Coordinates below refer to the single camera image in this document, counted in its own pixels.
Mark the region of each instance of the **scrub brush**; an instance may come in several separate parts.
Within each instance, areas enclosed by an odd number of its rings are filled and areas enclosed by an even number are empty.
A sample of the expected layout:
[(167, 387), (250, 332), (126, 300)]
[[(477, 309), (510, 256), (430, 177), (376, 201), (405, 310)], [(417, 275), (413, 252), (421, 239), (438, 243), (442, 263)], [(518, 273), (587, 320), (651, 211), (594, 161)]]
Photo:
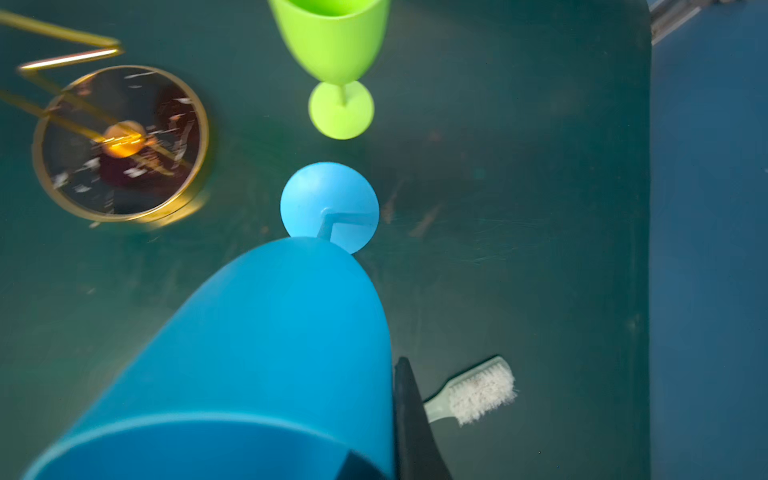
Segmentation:
[(456, 417), (459, 426), (472, 423), (502, 405), (512, 403), (515, 377), (509, 365), (495, 356), (450, 379), (440, 392), (424, 404), (429, 423)]

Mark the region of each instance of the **lime green plastic cup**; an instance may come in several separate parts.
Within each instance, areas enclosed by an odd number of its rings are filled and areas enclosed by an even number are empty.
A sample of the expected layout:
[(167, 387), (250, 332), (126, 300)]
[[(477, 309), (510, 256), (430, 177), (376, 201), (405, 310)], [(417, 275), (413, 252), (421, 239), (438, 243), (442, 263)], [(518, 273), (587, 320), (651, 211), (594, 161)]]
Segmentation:
[(270, 0), (291, 54), (321, 80), (310, 95), (310, 118), (337, 140), (357, 137), (373, 120), (373, 97), (356, 81), (376, 59), (389, 0)]

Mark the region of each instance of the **green cup base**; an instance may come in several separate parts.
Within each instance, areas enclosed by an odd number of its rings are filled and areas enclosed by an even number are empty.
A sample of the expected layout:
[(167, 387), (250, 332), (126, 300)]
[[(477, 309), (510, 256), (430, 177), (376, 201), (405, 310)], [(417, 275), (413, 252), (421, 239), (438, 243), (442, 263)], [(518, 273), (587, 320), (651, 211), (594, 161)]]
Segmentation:
[(318, 84), (310, 95), (310, 118), (317, 130), (337, 140), (349, 140), (366, 131), (373, 120), (373, 97), (358, 81)]

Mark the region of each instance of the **white bristles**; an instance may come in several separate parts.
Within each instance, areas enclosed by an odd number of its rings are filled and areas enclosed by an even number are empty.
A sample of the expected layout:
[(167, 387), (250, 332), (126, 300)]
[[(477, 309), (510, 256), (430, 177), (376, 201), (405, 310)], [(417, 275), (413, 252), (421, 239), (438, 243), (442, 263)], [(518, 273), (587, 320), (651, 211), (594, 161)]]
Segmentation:
[(459, 425), (472, 423), (502, 405), (512, 403), (515, 377), (505, 363), (496, 363), (451, 386), (449, 408)]

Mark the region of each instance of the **green table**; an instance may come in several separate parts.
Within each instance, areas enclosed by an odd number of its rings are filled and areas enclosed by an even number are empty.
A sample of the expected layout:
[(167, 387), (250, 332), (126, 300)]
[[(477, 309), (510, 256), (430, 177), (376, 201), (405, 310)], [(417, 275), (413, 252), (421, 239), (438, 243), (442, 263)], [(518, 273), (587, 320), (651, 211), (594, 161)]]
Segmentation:
[[(311, 125), (316, 81), (266, 2), (19, 2), (110, 35), (127, 54), (55, 72), (152, 65), (203, 99), (210, 199), (149, 233), (89, 229), (38, 186), (35, 119), (0, 105), (0, 478), (16, 478), (213, 272), (286, 236), (280, 191), (337, 161), (376, 190), (356, 254), (392, 351), (422, 394), (494, 354), (519, 397), (476, 425), (433, 426), (455, 480), (649, 478), (648, 91), (644, 0), (395, 0), (371, 128)], [(0, 85), (44, 103), (18, 63), (71, 45), (0, 31)], [(254, 92), (269, 91), (269, 95)]]

